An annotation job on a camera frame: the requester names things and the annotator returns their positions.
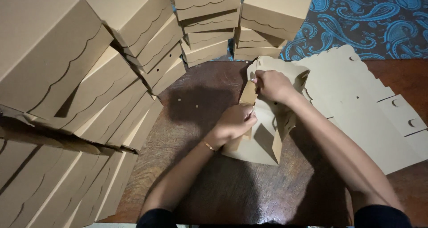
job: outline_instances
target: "hand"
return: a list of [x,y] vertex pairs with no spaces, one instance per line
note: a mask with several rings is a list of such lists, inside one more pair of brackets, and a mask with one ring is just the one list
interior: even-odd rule
[[214,149],[247,132],[255,123],[257,117],[251,105],[234,105],[223,112],[215,127],[205,137],[205,142]]
[[292,97],[298,94],[290,79],[276,70],[256,70],[255,78],[251,81],[257,85],[260,93],[266,98],[285,105],[289,105]]

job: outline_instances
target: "dark wooden surface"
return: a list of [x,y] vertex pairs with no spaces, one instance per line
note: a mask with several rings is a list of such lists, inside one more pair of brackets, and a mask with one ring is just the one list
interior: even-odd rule
[[[366,64],[428,123],[428,60]],[[206,62],[191,68],[160,95],[164,109],[137,160],[116,215],[103,222],[137,222],[153,185],[200,141],[228,106],[237,104],[247,66],[245,62]],[[428,225],[428,161],[392,173],[388,179],[412,223]],[[343,182],[297,124],[283,143],[279,166],[217,154],[198,176],[175,217],[178,224],[343,226],[352,217],[347,207],[349,196]]]

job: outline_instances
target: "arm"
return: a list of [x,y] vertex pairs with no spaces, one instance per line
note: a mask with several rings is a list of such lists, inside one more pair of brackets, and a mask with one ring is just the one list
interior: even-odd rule
[[218,150],[229,140],[243,135],[257,122],[252,109],[251,105],[228,108],[206,137],[154,187],[144,202],[141,215],[156,208],[174,210],[189,191],[196,176],[214,155],[206,143]]
[[253,82],[260,88],[260,93],[288,106],[308,129],[322,154],[346,183],[354,212],[371,204],[403,210],[381,169],[352,139],[297,93],[284,74],[260,70],[255,74],[257,79]]

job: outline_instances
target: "paisley pattern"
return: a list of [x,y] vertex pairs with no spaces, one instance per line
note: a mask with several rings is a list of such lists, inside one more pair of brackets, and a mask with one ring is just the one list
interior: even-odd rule
[[300,60],[345,44],[361,59],[428,59],[428,0],[312,0],[280,58]]

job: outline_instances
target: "black sleeve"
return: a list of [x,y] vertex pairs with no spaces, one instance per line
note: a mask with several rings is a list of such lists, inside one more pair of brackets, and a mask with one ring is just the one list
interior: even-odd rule
[[177,228],[173,213],[164,209],[147,211],[138,221],[136,228]]
[[401,210],[386,205],[369,205],[355,213],[355,228],[411,228],[410,220]]

